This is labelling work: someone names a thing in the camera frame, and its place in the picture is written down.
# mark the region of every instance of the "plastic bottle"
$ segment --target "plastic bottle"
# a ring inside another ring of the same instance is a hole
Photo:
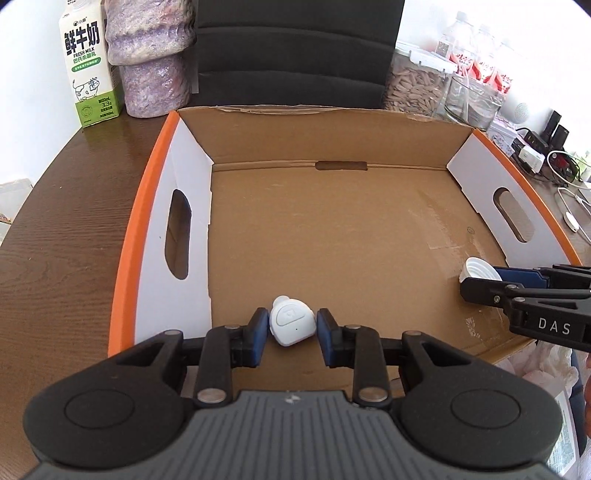
[[[471,78],[480,82],[490,82],[495,73],[495,39],[491,35],[488,25],[481,25],[480,30],[474,37],[476,46],[476,61],[470,71]]]
[[[435,53],[459,65],[458,73],[467,75],[476,58],[472,26],[468,23],[468,16],[458,12],[456,22],[447,27],[439,42]]]
[[[519,72],[522,59],[511,48],[508,38],[504,39],[495,56],[496,76],[494,82],[489,82],[502,93],[508,93],[515,75]]]

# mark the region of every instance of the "white wall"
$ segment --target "white wall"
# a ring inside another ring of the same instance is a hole
[[[80,128],[58,28],[65,5],[12,0],[0,11],[0,184],[36,183]]]
[[[555,109],[570,131],[566,148],[591,150],[591,18],[573,0],[406,0],[398,38],[432,50],[458,10],[525,56],[519,83],[535,106],[525,125],[538,130]]]

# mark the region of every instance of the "box handle hole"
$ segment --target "box handle hole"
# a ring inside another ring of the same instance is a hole
[[[525,244],[534,237],[534,224],[531,223],[527,214],[509,190],[504,187],[497,189],[492,201],[517,240]]]
[[[189,274],[189,237],[191,233],[191,207],[184,193],[173,191],[168,212],[164,257],[170,273],[179,280]]]

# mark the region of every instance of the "cow illustration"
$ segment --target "cow illustration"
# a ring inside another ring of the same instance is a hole
[[[100,82],[97,77],[91,78],[88,82],[83,83],[82,85],[76,86],[75,83],[75,80],[72,81],[72,87],[74,87],[79,102],[95,97],[99,91]]]

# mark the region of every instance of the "wireless earbud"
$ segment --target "wireless earbud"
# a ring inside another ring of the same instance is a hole
[[[304,302],[282,295],[273,301],[269,328],[280,345],[290,346],[316,333],[316,318]]]

